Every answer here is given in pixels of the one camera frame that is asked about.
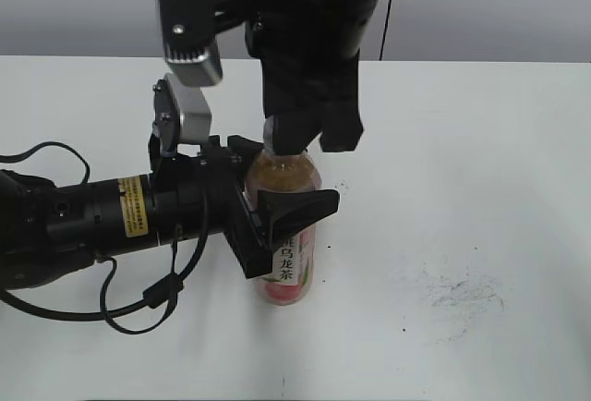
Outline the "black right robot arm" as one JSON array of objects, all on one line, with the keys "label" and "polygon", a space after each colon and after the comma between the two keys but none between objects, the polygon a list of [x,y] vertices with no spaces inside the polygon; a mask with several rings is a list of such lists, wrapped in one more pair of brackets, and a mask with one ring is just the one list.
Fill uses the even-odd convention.
[{"label": "black right robot arm", "polygon": [[296,155],[314,139],[324,152],[356,149],[360,46],[378,1],[255,1],[245,41],[261,64],[269,151]]}]

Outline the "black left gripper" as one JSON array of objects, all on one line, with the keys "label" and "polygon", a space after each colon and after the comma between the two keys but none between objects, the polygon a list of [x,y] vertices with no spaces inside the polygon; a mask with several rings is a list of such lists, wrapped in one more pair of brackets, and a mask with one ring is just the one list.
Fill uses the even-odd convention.
[{"label": "black left gripper", "polygon": [[152,135],[151,163],[146,197],[149,227],[163,244],[173,239],[222,233],[245,277],[266,275],[272,269],[269,247],[281,247],[289,238],[338,212],[336,190],[283,193],[260,190],[258,214],[244,195],[249,167],[263,150],[262,142],[239,135],[211,136],[198,155],[162,157]]}]

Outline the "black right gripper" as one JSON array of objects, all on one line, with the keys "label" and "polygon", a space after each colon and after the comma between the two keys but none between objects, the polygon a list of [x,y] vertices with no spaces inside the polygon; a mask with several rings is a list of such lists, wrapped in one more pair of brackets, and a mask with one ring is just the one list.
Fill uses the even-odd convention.
[{"label": "black right gripper", "polygon": [[359,50],[341,48],[343,30],[266,14],[246,25],[249,55],[260,61],[271,149],[296,155],[320,133],[324,152],[353,152],[364,132],[358,110]]}]

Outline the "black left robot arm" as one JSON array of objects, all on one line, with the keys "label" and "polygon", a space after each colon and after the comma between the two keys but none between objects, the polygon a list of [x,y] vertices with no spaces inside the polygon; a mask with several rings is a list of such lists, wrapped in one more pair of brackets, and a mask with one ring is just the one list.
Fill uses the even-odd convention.
[{"label": "black left robot arm", "polygon": [[1,285],[49,284],[104,257],[221,233],[246,278],[267,274],[292,236],[336,213],[333,190],[262,191],[251,208],[247,170],[260,143],[210,138],[197,156],[162,157],[149,145],[148,174],[57,187],[1,174]]}]

